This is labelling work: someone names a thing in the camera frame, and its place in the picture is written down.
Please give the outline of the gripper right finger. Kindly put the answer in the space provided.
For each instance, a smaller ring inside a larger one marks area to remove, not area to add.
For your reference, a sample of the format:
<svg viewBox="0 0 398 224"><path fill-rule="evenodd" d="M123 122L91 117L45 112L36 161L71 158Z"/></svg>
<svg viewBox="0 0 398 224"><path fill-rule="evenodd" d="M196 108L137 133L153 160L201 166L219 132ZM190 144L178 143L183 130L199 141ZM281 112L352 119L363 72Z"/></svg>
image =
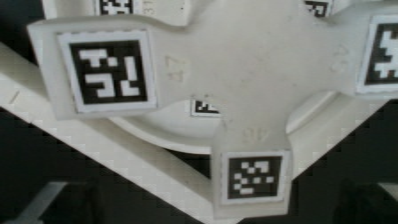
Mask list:
<svg viewBox="0 0 398 224"><path fill-rule="evenodd" d="M398 224L398 183L341 182L334 224Z"/></svg>

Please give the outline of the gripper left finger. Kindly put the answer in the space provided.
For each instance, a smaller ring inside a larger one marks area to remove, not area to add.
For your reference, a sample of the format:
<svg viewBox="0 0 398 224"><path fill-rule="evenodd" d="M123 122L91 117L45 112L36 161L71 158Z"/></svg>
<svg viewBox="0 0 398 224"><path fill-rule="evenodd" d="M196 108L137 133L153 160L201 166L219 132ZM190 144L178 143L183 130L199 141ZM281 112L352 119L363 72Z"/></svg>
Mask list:
<svg viewBox="0 0 398 224"><path fill-rule="evenodd" d="M50 182L11 224L96 224L96 188L87 182Z"/></svg>

